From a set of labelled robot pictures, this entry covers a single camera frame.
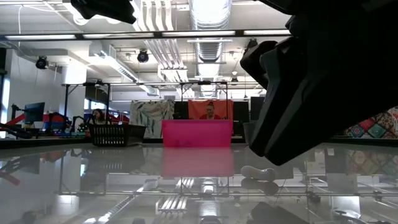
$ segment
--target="ventilation duct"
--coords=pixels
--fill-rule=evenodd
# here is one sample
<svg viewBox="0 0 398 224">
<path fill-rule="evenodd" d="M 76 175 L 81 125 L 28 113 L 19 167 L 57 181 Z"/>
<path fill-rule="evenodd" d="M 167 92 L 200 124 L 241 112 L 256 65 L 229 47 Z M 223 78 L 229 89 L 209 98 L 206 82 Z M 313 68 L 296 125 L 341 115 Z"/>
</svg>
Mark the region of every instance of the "ventilation duct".
<svg viewBox="0 0 398 224">
<path fill-rule="evenodd" d="M 221 30 L 228 28 L 229 16 L 231 15 L 232 0 L 190 0 L 191 23 L 194 30 Z M 218 76 L 222 58 L 224 43 L 196 43 L 195 44 L 198 62 L 198 74 L 202 78 L 215 81 Z M 216 87 L 201 87 L 202 95 L 215 96 Z"/>
</svg>

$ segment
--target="person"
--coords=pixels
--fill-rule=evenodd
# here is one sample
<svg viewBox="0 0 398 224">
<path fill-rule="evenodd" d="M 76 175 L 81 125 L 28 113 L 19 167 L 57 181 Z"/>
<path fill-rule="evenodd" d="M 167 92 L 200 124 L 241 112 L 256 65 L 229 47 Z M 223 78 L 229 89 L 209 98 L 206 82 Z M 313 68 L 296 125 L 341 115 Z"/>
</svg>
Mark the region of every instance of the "person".
<svg viewBox="0 0 398 224">
<path fill-rule="evenodd" d="M 105 115 L 100 109 L 95 109 L 90 124 L 110 124 L 110 122 L 106 122 Z"/>
<path fill-rule="evenodd" d="M 199 119 L 221 119 L 220 116 L 214 113 L 214 103 L 212 101 L 207 104 L 207 113 L 200 116 Z"/>
</svg>

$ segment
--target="pink bin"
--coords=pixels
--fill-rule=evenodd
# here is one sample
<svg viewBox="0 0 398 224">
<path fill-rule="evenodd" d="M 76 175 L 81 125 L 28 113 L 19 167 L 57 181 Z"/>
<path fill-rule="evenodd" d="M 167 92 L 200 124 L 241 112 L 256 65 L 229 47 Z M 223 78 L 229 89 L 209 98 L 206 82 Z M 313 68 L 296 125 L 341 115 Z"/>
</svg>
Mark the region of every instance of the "pink bin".
<svg viewBox="0 0 398 224">
<path fill-rule="evenodd" d="M 164 147 L 230 147 L 231 120 L 163 120 Z"/>
</svg>

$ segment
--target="orange backdrop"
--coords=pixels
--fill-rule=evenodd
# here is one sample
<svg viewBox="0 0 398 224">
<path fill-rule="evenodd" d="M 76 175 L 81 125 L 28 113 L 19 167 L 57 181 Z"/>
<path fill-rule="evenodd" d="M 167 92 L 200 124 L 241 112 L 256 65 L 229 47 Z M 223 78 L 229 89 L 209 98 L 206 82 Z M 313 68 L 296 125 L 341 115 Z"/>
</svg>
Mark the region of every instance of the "orange backdrop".
<svg viewBox="0 0 398 224">
<path fill-rule="evenodd" d="M 213 102 L 215 114 L 222 119 L 226 118 L 227 102 L 225 100 L 188 100 L 189 119 L 199 119 L 200 116 L 207 113 L 207 104 Z M 228 100 L 228 119 L 233 119 L 232 100 Z"/>
</svg>

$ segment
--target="ceiling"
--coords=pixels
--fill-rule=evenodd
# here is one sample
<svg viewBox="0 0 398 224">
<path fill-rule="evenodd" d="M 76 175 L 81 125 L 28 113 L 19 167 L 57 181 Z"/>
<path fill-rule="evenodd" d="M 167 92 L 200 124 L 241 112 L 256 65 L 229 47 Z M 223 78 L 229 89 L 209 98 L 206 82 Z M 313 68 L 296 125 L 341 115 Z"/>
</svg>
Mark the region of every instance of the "ceiling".
<svg viewBox="0 0 398 224">
<path fill-rule="evenodd" d="M 123 22 L 110 24 L 105 19 L 92 19 L 86 25 L 79 26 L 73 22 L 73 14 L 66 11 L 62 1 L 25 0 L 24 6 L 17 0 L 0 0 L 0 34 L 54 34 L 76 32 L 133 32 L 132 25 Z M 172 21 L 175 30 L 190 30 L 190 12 L 186 10 L 188 1 L 172 0 Z M 233 1 L 229 29 L 285 29 L 288 15 L 282 14 L 263 3 L 257 1 Z M 258 42 L 264 40 L 281 41 L 285 37 L 259 37 Z M 240 67 L 239 60 L 250 38 L 232 38 L 232 42 L 225 43 L 223 50 L 223 64 L 220 66 L 219 80 L 230 81 L 232 71 L 238 74 L 240 82 L 254 80 Z M 131 71 L 135 72 L 141 82 L 161 82 L 157 75 L 158 63 L 149 52 L 147 63 L 138 63 L 139 49 L 146 47 L 144 40 L 95 40 L 95 41 L 63 41 L 63 42 L 23 42 L 27 49 L 66 49 L 89 62 L 88 78 L 100 78 L 112 82 L 128 82 L 115 69 L 103 65 L 93 54 L 99 54 L 90 46 L 101 45 L 108 49 L 109 45 L 117 51 L 117 58 Z M 188 78 L 194 78 L 197 65 L 194 45 L 187 43 L 187 39 L 177 39 L 179 52 L 187 66 Z M 234 86 L 232 88 L 253 88 L 251 86 Z M 115 87 L 113 91 L 139 91 L 140 88 Z"/>
</svg>

